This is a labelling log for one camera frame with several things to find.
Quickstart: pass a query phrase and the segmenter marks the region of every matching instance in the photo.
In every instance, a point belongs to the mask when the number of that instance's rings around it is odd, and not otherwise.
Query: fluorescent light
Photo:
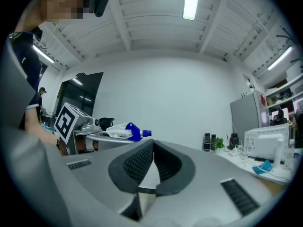
[[[278,59],[276,59],[274,61],[274,63],[272,63],[267,69],[271,70],[273,69],[277,64],[279,64],[281,62],[281,60],[283,60],[291,51],[293,50],[292,47],[289,47],[286,51],[284,51],[284,53],[282,55],[280,55],[280,57]]]
[[[49,56],[47,56],[46,54],[44,54],[40,49],[38,49],[37,46],[33,45],[33,48],[34,48],[35,51],[37,51],[40,55],[42,55],[48,61],[50,61],[51,63],[54,63],[54,61]]]
[[[185,0],[183,18],[194,20],[196,16],[198,0]]]
[[[83,85],[83,84],[82,84],[78,79],[76,79],[76,78],[73,78],[72,80],[73,80],[75,83],[77,83],[77,84],[79,84],[79,85],[81,85],[81,86]]]

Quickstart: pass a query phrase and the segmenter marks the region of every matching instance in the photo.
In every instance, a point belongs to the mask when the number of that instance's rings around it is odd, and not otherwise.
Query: shelf
[[[302,94],[303,94],[303,91],[300,92],[300,93],[297,93],[296,95],[294,95],[294,96],[292,96],[292,97],[290,97],[290,98],[288,98],[288,99],[286,99],[286,100],[283,100],[282,102],[279,102],[279,103],[277,103],[277,104],[270,105],[270,106],[268,106],[267,108],[272,108],[272,107],[276,107],[276,106],[279,106],[279,105],[281,105],[281,104],[287,103],[287,102],[293,100],[294,98],[296,98],[296,97],[298,97],[298,96],[300,96],[300,95],[302,95]]]
[[[278,94],[279,92],[284,91],[285,89],[291,87],[293,84],[295,84],[296,82],[298,82],[300,79],[303,79],[303,73],[300,74],[299,76],[297,76],[296,78],[292,79],[290,82],[287,82],[286,84],[284,84],[283,86],[279,87],[277,90],[275,90],[274,92],[270,92],[268,94],[265,94],[266,97],[268,96],[272,96],[275,94]]]

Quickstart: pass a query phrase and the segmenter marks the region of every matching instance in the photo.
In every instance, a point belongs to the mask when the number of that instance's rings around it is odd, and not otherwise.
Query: spray bottle
[[[123,123],[106,129],[106,133],[113,138],[140,141],[143,137],[152,136],[152,131],[141,131],[133,123]]]

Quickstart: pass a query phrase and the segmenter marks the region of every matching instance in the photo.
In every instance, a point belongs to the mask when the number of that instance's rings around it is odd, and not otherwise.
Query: person
[[[39,89],[39,92],[38,92],[38,104],[39,104],[39,106],[36,107],[38,121],[40,121],[40,116],[41,116],[41,113],[40,113],[40,112],[42,112],[42,113],[45,113],[45,112],[46,112],[45,108],[43,108],[43,106],[42,106],[42,95],[43,95],[44,93],[46,93],[46,90],[45,90],[44,87],[41,87],[41,88]]]
[[[83,0],[35,0],[21,15],[15,30],[9,35],[16,57],[27,74],[27,81],[36,92],[23,115],[19,128],[44,143],[57,145],[58,148],[59,137],[41,127],[35,109],[40,106],[38,85],[41,65],[33,49],[33,36],[41,40],[42,30],[38,26],[45,21],[58,22],[60,19],[78,18],[82,12]]]

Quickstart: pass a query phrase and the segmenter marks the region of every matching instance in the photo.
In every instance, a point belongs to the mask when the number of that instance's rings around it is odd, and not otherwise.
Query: white table
[[[229,155],[229,153],[226,152],[226,151],[224,151],[223,153],[219,154],[218,156],[221,156],[221,157],[229,160],[230,162],[234,163],[236,166],[240,167],[241,169],[249,172],[253,176],[262,178],[262,179],[270,181],[270,182],[274,182],[276,184],[287,185],[287,184],[289,184],[289,182],[293,178],[293,175],[291,174],[291,172],[289,170],[283,169],[283,165],[280,165],[279,168],[273,169],[270,173],[272,173],[272,174],[274,174],[276,176],[279,176],[279,177],[284,177],[284,178],[288,179],[289,181],[287,181],[286,179],[283,179],[283,178],[275,177],[275,176],[270,175],[268,173],[256,174],[254,172],[254,170],[252,169],[253,165],[250,164],[249,162],[251,162],[251,163],[259,166],[259,165],[261,165],[263,163],[261,161],[255,161],[252,158],[247,158],[246,161],[248,161],[248,162],[243,162],[242,157],[240,155],[233,157],[233,156]]]

